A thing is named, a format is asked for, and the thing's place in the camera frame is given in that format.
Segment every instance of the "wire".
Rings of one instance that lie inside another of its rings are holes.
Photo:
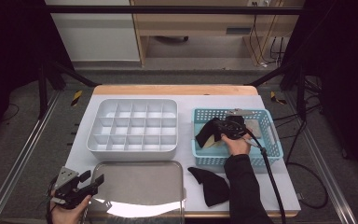
[[[305,87],[307,88],[307,90],[309,91],[313,91],[313,92],[321,92],[322,88],[319,87],[318,85],[316,85],[315,83],[309,81],[309,80],[305,80]]]
[[[327,205],[327,203],[328,203],[328,192],[327,192],[327,188],[326,188],[326,186],[324,185],[324,182],[322,181],[322,179],[321,179],[318,175],[316,175],[315,172],[313,172],[310,168],[308,168],[308,167],[305,166],[305,165],[301,165],[301,164],[296,163],[296,162],[287,162],[287,163],[286,163],[286,166],[288,166],[288,165],[298,166],[298,167],[301,167],[302,169],[304,169],[304,170],[310,172],[310,173],[319,181],[319,183],[321,183],[322,188],[324,189],[324,201],[323,201],[322,204],[320,204],[320,205],[309,204],[309,203],[304,202],[304,200],[299,200],[299,201],[300,201],[302,204],[304,204],[304,205],[306,205],[306,206],[308,206],[308,207],[310,207],[310,208],[313,208],[313,209],[321,209],[321,208],[325,207],[325,206]]]
[[[278,54],[279,66],[281,66],[281,61],[282,61],[282,56],[281,56],[281,54],[282,54],[282,44],[283,44],[283,42],[284,42],[284,38],[282,37],[282,38],[281,38],[281,46],[280,46],[280,48],[279,48],[279,54]]]
[[[45,196],[49,197],[50,200],[52,198],[51,196],[51,192],[53,190],[53,186],[54,184],[57,182],[58,176],[54,176],[54,178],[51,179],[50,184],[48,185],[48,189],[46,190]],[[53,209],[57,206],[57,204],[55,203],[53,208],[50,209],[50,200],[48,200],[46,202],[46,214],[45,214],[45,218],[46,218],[46,222],[48,224],[53,224],[52,221],[52,216],[51,216],[51,212],[53,211]]]
[[[15,107],[16,107],[16,112],[14,112],[14,114],[13,114],[12,116],[8,117],[7,119],[2,119],[2,120],[1,120],[2,122],[3,122],[3,121],[10,120],[10,119],[13,119],[13,118],[19,113],[19,111],[20,111],[20,107],[19,107],[19,106],[15,105],[15,104],[9,104],[9,105],[15,106]]]
[[[266,63],[274,63],[274,61],[268,61],[268,60],[264,59],[264,57],[263,57],[263,51],[261,50],[260,40],[258,39],[257,30],[255,28],[256,20],[257,20],[257,15],[255,15],[254,24],[252,26],[251,33],[249,34],[249,45],[250,45],[251,50],[252,50],[252,52],[253,52],[253,54],[255,56],[255,60],[257,61],[258,64],[261,64],[261,62],[258,61],[258,57],[256,56],[255,50],[254,50],[254,48],[252,46],[252,34],[253,34],[254,31],[255,31],[255,38],[257,40],[258,49],[260,50],[261,59],[264,60]]]
[[[311,111],[313,111],[314,109],[316,109],[316,108],[318,108],[318,107],[320,107],[321,106],[321,104],[317,104],[317,105],[313,105],[313,106],[310,106],[310,107],[308,107],[308,108],[306,108],[306,111],[307,111],[307,113],[310,113]],[[278,120],[281,120],[281,119],[290,119],[291,117],[298,117],[298,113],[296,113],[296,114],[292,114],[292,115],[289,115],[289,116],[285,116],[285,117],[281,117],[281,118],[277,118],[277,119],[274,119],[273,121],[278,121]]]
[[[280,124],[280,125],[275,126],[275,128],[279,128],[279,127],[283,126],[283,124],[290,123],[290,122],[292,122],[293,120],[297,119],[297,117],[298,117],[298,115],[296,114],[296,116],[295,116],[294,118],[289,119],[288,121],[286,121],[286,122],[284,122],[284,123],[282,123],[282,124]]]
[[[312,107],[310,107],[309,110],[311,111],[312,109],[317,108],[317,106],[319,106],[319,105],[320,105],[320,104],[315,105],[315,106],[312,106]],[[322,179],[321,179],[317,174],[315,174],[315,173],[314,173],[310,168],[308,168],[307,166],[302,165],[302,164],[299,164],[299,163],[296,163],[296,162],[290,162],[290,157],[291,157],[291,155],[292,155],[292,153],[293,153],[293,150],[294,150],[294,148],[295,148],[296,140],[297,140],[297,138],[299,137],[299,134],[305,129],[306,125],[307,125],[307,122],[306,122],[305,120],[303,120],[302,123],[301,123],[301,125],[300,125],[300,128],[299,128],[298,131],[297,131],[297,133],[296,133],[295,135],[293,135],[293,136],[287,136],[287,137],[294,137],[295,139],[293,140],[293,143],[292,143],[292,145],[291,145],[291,147],[290,147],[289,153],[288,153],[287,158],[286,158],[285,165],[286,165],[286,167],[287,167],[288,165],[295,165],[295,166],[301,167],[302,169],[304,169],[304,170],[310,172],[313,176],[315,176],[315,178],[318,179],[318,181],[319,181],[319,182],[321,183],[321,185],[322,185],[322,188],[324,189],[324,201],[323,201],[323,203],[320,204],[320,205],[313,205],[313,204],[310,204],[310,203],[306,203],[306,202],[304,202],[303,200],[299,200],[299,201],[300,201],[301,203],[303,203],[304,205],[306,205],[307,207],[310,207],[310,208],[313,208],[313,209],[321,209],[321,208],[325,207],[325,206],[327,205],[327,202],[328,202],[328,192],[327,192],[326,186],[324,185],[324,182],[322,181]]]
[[[290,147],[289,153],[287,154],[287,158],[286,158],[286,162],[285,162],[286,165],[287,165],[287,162],[289,162],[290,157],[292,156],[292,152],[293,152],[293,149],[295,148],[297,138],[299,137],[299,134],[302,132],[302,130],[305,127],[306,124],[307,124],[307,122],[305,120],[303,120],[301,122],[300,128],[297,130],[295,140],[293,140],[292,146]]]
[[[280,194],[280,192],[278,190],[277,183],[275,182],[274,175],[272,174],[271,166],[269,165],[269,158],[268,158],[268,155],[267,155],[267,151],[266,151],[266,149],[264,147],[261,146],[261,144],[258,142],[257,138],[255,137],[255,135],[252,132],[250,132],[247,128],[245,128],[245,131],[249,135],[251,135],[251,137],[255,140],[257,145],[260,147],[260,152],[261,152],[261,155],[263,156],[264,163],[266,164],[269,180],[271,181],[271,185],[272,185],[272,187],[274,189],[275,196],[276,196],[277,201],[278,201],[279,209],[281,211],[282,224],[286,224],[286,214],[284,212],[283,203],[282,203],[282,199],[281,199],[281,194]]]
[[[275,36],[274,39],[272,40],[271,47],[269,48],[269,57],[271,59],[279,59],[279,58],[281,58],[281,54],[285,53],[284,51],[282,51],[283,43],[284,43],[284,37],[281,37],[281,44],[280,44],[279,51],[273,51],[276,39],[277,39],[277,37]],[[278,55],[277,58],[275,58],[274,56],[272,56],[272,54],[279,54],[279,55]]]
[[[290,136],[285,136],[285,137],[279,137],[279,139],[285,139],[285,138],[291,138],[291,137],[295,137],[295,135],[290,135]]]

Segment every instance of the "black sleeve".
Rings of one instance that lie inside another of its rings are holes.
[[[260,201],[260,187],[248,155],[231,156],[225,164],[230,183],[229,214],[231,224],[273,223]]]

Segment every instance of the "black fabric piece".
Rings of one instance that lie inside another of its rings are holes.
[[[208,207],[228,201],[229,187],[225,178],[195,167],[189,167],[187,170],[199,184],[202,184],[205,203]]]
[[[205,123],[205,125],[200,130],[199,134],[196,135],[197,143],[200,147],[203,147],[208,141],[208,139],[211,137],[211,135],[214,135],[214,141],[220,141],[221,136],[220,132],[217,131],[217,128],[214,126],[213,122],[215,120],[220,120],[219,118],[213,118]]]
[[[260,187],[248,155],[231,156],[225,171],[230,184],[231,224],[272,224],[260,200]]]

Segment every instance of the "wooden table edge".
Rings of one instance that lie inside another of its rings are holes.
[[[286,217],[295,217],[298,215],[298,211],[285,211]],[[269,217],[280,217],[280,212],[267,211]],[[186,218],[229,218],[229,212],[188,212],[185,210]]]
[[[117,95],[258,95],[254,86],[237,85],[100,85],[93,94]]]

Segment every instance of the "gray carpet floor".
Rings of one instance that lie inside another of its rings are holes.
[[[85,77],[103,84],[242,84],[265,74],[265,71],[241,70],[120,70],[120,71],[79,71]],[[75,139],[77,125],[82,119],[92,94],[92,88],[79,84],[70,77],[65,77],[67,87],[61,91],[57,106],[51,115],[41,137],[26,162],[21,177],[7,199],[0,218],[44,219],[44,207],[39,207],[44,200],[44,193],[50,179],[65,165]],[[275,91],[278,99],[285,99],[294,91],[282,92],[277,88],[279,78],[271,80],[258,88],[266,109],[271,116],[281,118],[293,115],[295,111],[290,105],[282,105],[270,100],[270,92]],[[76,106],[71,106],[76,91],[83,91]],[[3,121],[0,124],[0,187],[4,183],[12,165],[16,162],[22,147],[37,122],[39,111],[37,83],[33,82],[13,91]],[[319,104],[317,98],[310,98],[308,106]],[[287,156],[294,137],[299,129],[297,119],[276,121],[278,135],[282,141],[284,155]],[[342,158],[340,144],[324,115],[313,110],[307,115],[307,128],[317,142],[324,159],[342,190],[357,222],[358,222],[358,163]],[[291,160],[309,167],[317,173],[317,168],[310,156],[303,133],[298,137]],[[288,166],[296,192],[304,196],[304,202],[321,204],[324,192],[318,180],[296,166]],[[301,204],[301,211],[296,217],[289,218],[288,223],[341,223],[337,210],[331,200],[321,209],[313,209]],[[223,219],[204,220],[203,223],[227,223]]]

